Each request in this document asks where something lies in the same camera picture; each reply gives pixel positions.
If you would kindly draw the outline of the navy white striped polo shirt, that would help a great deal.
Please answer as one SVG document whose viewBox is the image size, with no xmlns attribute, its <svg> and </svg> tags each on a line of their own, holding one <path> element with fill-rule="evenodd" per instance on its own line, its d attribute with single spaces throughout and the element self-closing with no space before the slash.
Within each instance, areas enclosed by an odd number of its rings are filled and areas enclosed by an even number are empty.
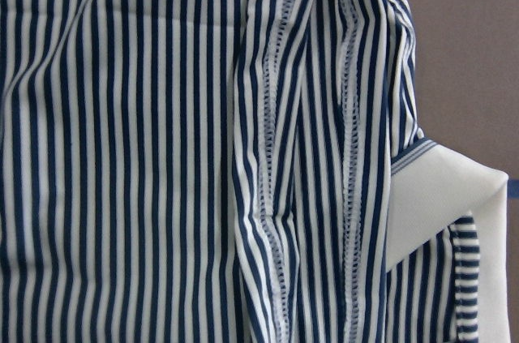
<svg viewBox="0 0 519 343">
<path fill-rule="evenodd" d="M 407 0 L 1 0 L 4 342 L 507 342 L 506 173 Z"/>
</svg>

